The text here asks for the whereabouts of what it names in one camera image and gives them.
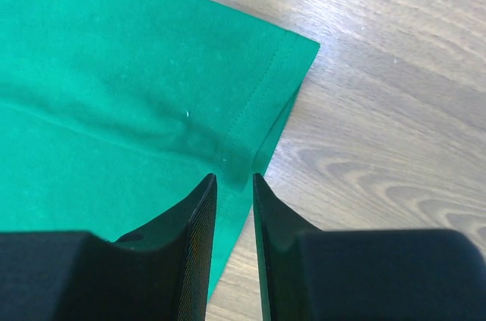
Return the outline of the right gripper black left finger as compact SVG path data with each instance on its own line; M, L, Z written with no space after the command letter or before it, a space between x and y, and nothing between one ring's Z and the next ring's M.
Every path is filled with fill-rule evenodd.
M216 176L117 241L88 231L1 236L3 320L202 320Z

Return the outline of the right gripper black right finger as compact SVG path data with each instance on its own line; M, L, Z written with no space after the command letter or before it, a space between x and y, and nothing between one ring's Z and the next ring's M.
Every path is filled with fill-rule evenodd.
M324 231L253 178L265 320L483 320L485 261L445 228Z

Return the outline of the green polo t-shirt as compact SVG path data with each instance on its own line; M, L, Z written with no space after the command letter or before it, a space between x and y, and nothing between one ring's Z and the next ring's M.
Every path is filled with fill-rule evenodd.
M209 173L215 288L320 46L211 0L1 0L1 229L111 241Z

